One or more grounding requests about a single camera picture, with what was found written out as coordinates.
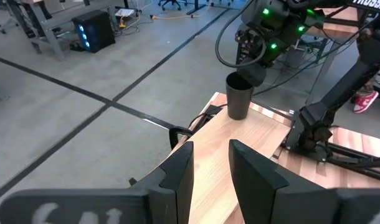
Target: yellow cable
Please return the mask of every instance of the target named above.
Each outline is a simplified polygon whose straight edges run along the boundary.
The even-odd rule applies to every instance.
[[[126,25],[123,23],[123,16],[121,16],[121,19],[120,19],[120,28],[124,29],[125,27],[126,27]]]
[[[207,13],[208,9],[209,9],[209,6],[211,6],[211,4],[208,4],[208,7],[207,7],[207,10],[205,10],[204,13],[202,13],[201,15],[189,15],[189,16],[177,16],[177,17],[157,17],[157,16],[152,16],[152,20],[155,20],[155,19],[183,19],[183,18],[193,18],[193,17],[201,17],[203,16],[205,13]]]

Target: wooden board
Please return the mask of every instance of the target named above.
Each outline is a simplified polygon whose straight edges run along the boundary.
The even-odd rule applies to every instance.
[[[323,9],[325,15],[328,15],[337,9]],[[344,11],[338,13],[337,15],[333,16],[335,19],[346,19],[349,21],[357,21],[358,20],[358,12],[356,8],[349,7],[345,9]],[[324,23],[323,26],[325,32],[327,35],[329,35],[333,39],[348,39],[351,37],[355,32],[358,31],[359,28],[354,26],[344,26],[344,25],[338,25],[338,24],[330,24],[330,23]],[[310,35],[317,35],[320,37],[324,37],[324,33],[321,30],[318,30],[316,27],[312,27],[308,30],[307,34]]]
[[[225,104],[226,102],[227,101],[226,101],[225,94],[215,93],[201,112],[202,113],[205,112],[205,110],[208,108],[209,105],[219,106],[219,105]],[[274,120],[285,124],[285,126],[291,125],[291,122],[288,119],[283,118],[280,115],[274,114],[270,110],[267,110],[254,103],[251,103],[250,108],[262,113],[263,115],[269,118],[273,118]],[[196,125],[197,125],[197,121],[195,121],[191,125],[191,129],[194,128]],[[244,133],[248,133],[247,134],[248,138],[252,137],[252,135],[254,134],[254,133],[249,133],[247,131],[244,131]],[[333,130],[333,137],[330,139],[330,142],[333,142],[335,144],[339,144],[345,147],[351,147],[354,150],[380,157],[380,139],[374,138],[372,136],[367,136],[367,135],[350,131],[344,128],[336,128]],[[292,172],[326,188],[333,188],[333,187],[349,187],[349,188],[377,187],[377,188],[380,188],[380,181],[376,179],[372,179],[370,177],[366,177],[364,175],[351,172],[349,170],[334,166],[333,164],[329,164],[329,163],[318,164],[317,162],[311,161],[298,154],[290,153],[287,150],[282,149],[281,147],[278,147],[275,150],[273,156],[270,159],[275,162],[278,162],[281,166],[286,167]],[[204,179],[208,179],[209,177],[212,177],[212,175],[209,175],[207,172],[208,170],[206,168],[203,169],[203,175],[205,175]],[[196,186],[196,184],[198,184],[200,180],[202,180],[201,177],[197,177],[197,182],[195,182],[194,186]],[[229,178],[226,177],[225,183],[230,183],[230,186],[232,187],[231,191],[234,192],[230,177]],[[235,206],[233,206],[232,204],[225,206],[226,202],[234,201],[234,200],[237,201],[237,199],[233,197],[234,194],[229,194],[229,196],[231,195],[231,197],[228,197],[228,201],[226,201],[222,199],[222,197],[227,197],[227,195],[222,194],[222,192],[219,191],[218,193],[214,194],[213,198],[209,198],[209,199],[205,198],[204,203],[206,203],[206,206],[203,206],[202,205],[203,201],[200,201],[200,200],[202,200],[202,197],[207,197],[208,194],[203,193],[202,196],[200,196],[200,192],[198,192],[199,190],[206,190],[206,189],[205,188],[200,189],[200,186],[198,185],[197,185],[197,188],[194,189],[194,193],[197,196],[196,197],[193,196],[193,198],[198,198],[198,199],[197,201],[192,202],[191,223],[214,223],[214,222],[209,222],[209,221],[214,221],[215,220],[214,218],[219,218],[217,217],[218,213],[216,212],[216,210],[211,216],[205,215],[205,213],[209,212],[208,208],[211,206],[214,209],[222,209],[222,212],[221,212],[222,217],[219,218],[220,222],[223,221],[223,223],[225,224],[244,224],[244,219],[242,218],[241,209],[238,203]],[[219,205],[217,207],[213,206],[213,205],[217,205],[217,203],[219,202],[222,203],[220,206]]]
[[[229,168],[230,139],[271,157],[289,130],[254,110],[235,121],[223,109],[192,136],[195,168],[189,223],[225,223],[238,205]]]

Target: black cup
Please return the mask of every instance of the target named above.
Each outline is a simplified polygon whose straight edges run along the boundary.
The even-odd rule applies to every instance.
[[[237,72],[226,78],[227,114],[234,120],[247,117],[254,87]]]

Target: green led light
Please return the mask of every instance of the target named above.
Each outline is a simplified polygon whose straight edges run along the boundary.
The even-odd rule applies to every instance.
[[[313,10],[311,10],[311,9],[307,9],[306,11],[307,11],[309,14],[311,14],[312,16],[315,15],[315,12],[313,12]]]
[[[265,14],[265,15],[269,14],[269,9],[264,9],[264,10],[262,11],[262,13]]]

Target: wire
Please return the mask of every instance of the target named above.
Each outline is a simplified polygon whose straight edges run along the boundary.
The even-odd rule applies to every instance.
[[[152,24],[152,23],[154,23],[154,22],[151,21],[151,22],[140,22],[140,23],[137,23],[137,25],[135,25],[135,26],[131,26],[131,27],[130,27],[130,28],[134,28],[135,31],[132,31],[132,32],[130,32],[130,33],[126,33],[126,32],[122,32],[122,30],[121,30],[121,35],[128,36],[128,35],[137,34],[137,33],[140,32],[139,25],[142,25],[142,24]]]
[[[209,8],[211,7],[211,3],[208,4],[207,6],[207,9],[205,10],[205,12],[203,12],[202,14],[200,15],[188,15],[188,16],[176,16],[176,17],[158,17],[158,16],[154,16],[154,15],[151,15],[151,19],[152,20],[155,20],[155,19],[183,19],[183,18],[197,18],[197,17],[201,17],[203,15],[205,15],[205,13],[207,13],[207,11],[209,10]]]
[[[150,6],[152,3],[154,3],[154,0],[151,0],[148,5],[143,6],[140,10],[144,10],[146,7]]]
[[[217,59],[224,65],[228,66],[228,67],[231,67],[231,68],[242,68],[242,67],[246,67],[246,66],[249,66],[249,65],[252,65],[253,63],[255,62],[258,62],[265,54],[265,51],[266,51],[266,41],[264,38],[260,38],[260,40],[262,41],[262,50],[261,52],[259,53],[258,57],[256,57],[255,59],[253,59],[252,61],[250,62],[245,62],[245,63],[242,63],[240,65],[237,65],[237,64],[232,64],[232,63],[229,63],[229,62],[226,62],[222,57],[221,57],[221,54],[219,53],[219,44],[221,42],[221,39],[222,39],[222,35],[223,33],[225,32],[225,30],[228,28],[228,26],[237,18],[239,17],[252,3],[253,3],[254,0],[249,0],[247,2],[247,4],[236,14],[234,15],[231,19],[229,19],[229,21],[226,22],[225,26],[221,29],[221,31],[219,32],[218,36],[217,36],[217,39],[216,39],[216,42],[215,42],[215,54],[216,54],[216,57]],[[261,32],[256,29],[255,30],[258,35],[260,37],[262,37],[263,35],[261,34]]]
[[[287,0],[287,4],[292,8],[298,9],[301,7],[307,7],[309,5],[309,1],[295,3],[294,0]]]
[[[190,122],[190,124],[189,124],[189,128],[190,128],[190,126],[193,124],[193,122],[195,122],[195,121],[197,120],[197,118],[199,118],[199,117],[201,117],[201,116],[204,116],[204,115],[209,115],[209,114],[211,114],[214,110],[216,110],[216,109],[218,109],[218,108],[222,108],[222,107],[224,107],[224,106],[227,106],[227,103],[226,103],[226,104],[223,104],[223,105],[216,106],[215,108],[213,108],[213,109],[211,109],[211,110],[209,110],[209,111],[205,111],[205,112],[199,114],[198,116],[196,116],[196,117]]]
[[[350,42],[350,43],[348,43],[348,46],[345,47],[342,51],[338,52],[336,55],[339,55],[340,53],[344,52],[344,51],[345,51],[346,49],[348,49],[348,47],[350,47],[354,42],[355,42],[355,40],[352,41],[352,42]]]
[[[122,35],[122,30],[118,28],[118,30],[114,31],[114,37],[119,37]]]
[[[139,18],[138,18],[135,22],[133,22],[133,23],[131,23],[129,26],[125,27],[125,30],[127,30],[127,29],[129,29],[131,26],[135,25],[137,22],[139,22],[139,20],[140,20],[140,16],[139,16]]]
[[[304,41],[303,39],[301,39],[301,40],[302,40],[302,44],[305,44],[307,47],[309,47],[309,49],[311,49],[312,53],[317,57],[318,55],[317,55],[317,53],[315,53],[315,51],[314,51],[314,49],[317,48],[317,47],[314,47],[312,44],[315,44],[315,43],[320,43],[320,44],[322,44],[322,43],[324,43],[324,42],[323,42],[323,41],[313,41],[313,42],[308,42],[308,41]],[[325,46],[323,47],[323,50],[324,50],[324,48],[325,48],[329,43],[331,43],[330,40],[325,44]]]
[[[290,68],[290,69],[299,70],[300,67],[302,67],[302,65],[306,64],[307,62],[309,62],[310,59],[312,59],[313,57],[316,57],[316,58],[317,58],[317,54],[314,52],[314,50],[312,50],[312,53],[313,53],[313,55],[312,55],[311,57],[309,57],[308,59],[306,59],[303,63],[301,63],[297,68],[293,68],[293,67],[287,65],[284,61],[281,61],[281,60],[276,60],[276,61],[282,63],[284,66],[286,66],[286,67],[288,67],[288,68]]]
[[[139,9],[139,0],[136,0],[136,6],[135,6],[135,4],[133,4],[133,6],[136,8],[136,9]],[[122,28],[129,28],[130,26],[132,26],[133,24],[135,24],[136,22],[138,22],[139,20],[140,20],[140,16],[139,16],[139,18],[138,18],[138,20],[136,20],[134,23],[132,23],[132,24],[130,24],[130,26],[129,27],[125,27],[125,25],[124,25],[124,22],[123,22],[123,18],[124,17],[127,17],[127,16],[121,16],[121,18],[120,18],[120,27],[122,27]]]
[[[252,97],[255,97],[257,95],[260,95],[262,93],[265,93],[269,90],[273,90],[274,88],[277,88],[281,85],[284,85],[285,83],[287,83],[288,81],[290,81],[292,78],[296,77],[299,73],[301,73],[302,71],[306,70],[310,65],[314,64],[315,62],[318,62],[320,59],[322,58],[325,58],[327,56],[329,56],[329,54],[337,51],[340,47],[344,46],[345,43],[347,43],[348,41],[350,41],[351,39],[353,39],[353,37],[357,36],[364,28],[366,28],[368,25],[370,25],[373,21],[375,21],[376,19],[372,19],[370,22],[368,22],[367,24],[363,25],[357,32],[355,32],[350,38],[348,38],[343,44],[340,44],[339,46],[337,46],[336,48],[330,50],[329,52],[325,53],[324,56],[321,56],[320,58],[317,58],[316,60],[310,62],[307,66],[303,67],[301,70],[297,71],[295,74],[293,74],[291,77],[289,77],[288,79],[284,80],[283,82],[279,83],[279,84],[276,84],[274,86],[271,86],[269,88],[266,88],[262,91],[259,91],[257,93],[254,93],[252,95]]]
[[[329,54],[332,54],[333,52],[337,51],[340,47],[344,46],[345,43],[347,43],[347,42],[350,41],[353,37],[355,37],[356,35],[358,35],[358,34],[359,34],[364,28],[366,28],[368,25],[370,25],[370,23],[372,23],[372,22],[375,21],[375,20],[376,20],[376,19],[374,18],[374,19],[372,19],[370,22],[368,22],[367,24],[363,25],[363,26],[362,26],[357,32],[355,32],[355,33],[354,33],[350,38],[348,38],[344,43],[340,44],[340,45],[337,46],[335,49],[332,49],[332,50],[330,50],[329,52],[325,53],[325,54],[324,54],[323,56],[321,56],[320,58],[317,58],[316,60],[310,62],[308,65],[306,65],[305,67],[303,67],[302,69],[300,69],[299,71],[297,71],[296,73],[294,73],[294,74],[293,74],[291,77],[289,77],[288,79],[282,81],[282,82],[279,83],[279,84],[271,85],[270,87],[268,87],[268,88],[266,88],[266,89],[264,89],[264,90],[262,90],[262,91],[259,91],[259,92],[257,92],[257,93],[254,93],[254,94],[252,95],[252,97],[255,97],[255,96],[257,96],[257,95],[260,95],[260,94],[262,94],[262,93],[265,93],[265,92],[267,92],[267,91],[269,91],[269,90],[273,90],[274,88],[277,88],[277,87],[279,87],[279,86],[281,86],[281,85],[284,85],[285,83],[287,83],[288,81],[290,81],[292,78],[296,77],[299,73],[301,73],[302,71],[306,70],[310,65],[313,65],[314,63],[318,62],[320,59],[323,59],[323,58],[329,56]],[[227,106],[227,104],[219,105],[219,106],[217,106],[217,107],[218,107],[218,108],[222,108],[223,106]],[[204,115],[206,115],[206,114],[208,114],[208,113],[211,113],[211,112],[214,111],[215,109],[216,109],[216,108],[211,109],[211,110],[209,110],[209,111],[206,111],[206,112],[204,112],[204,113],[199,114],[198,116],[196,116],[196,117],[190,122],[190,125],[189,125],[189,126],[191,126],[191,125],[193,124],[193,122],[195,122],[195,120],[196,120],[197,118],[199,118],[200,116],[204,116]]]
[[[324,29],[321,29],[321,31],[324,33],[324,35],[327,37],[327,38],[329,38],[332,42],[334,42],[334,43],[336,43],[336,44],[340,44],[340,43],[338,43],[337,41],[335,41],[334,39],[332,39],[327,33],[326,33],[326,31],[324,30]]]

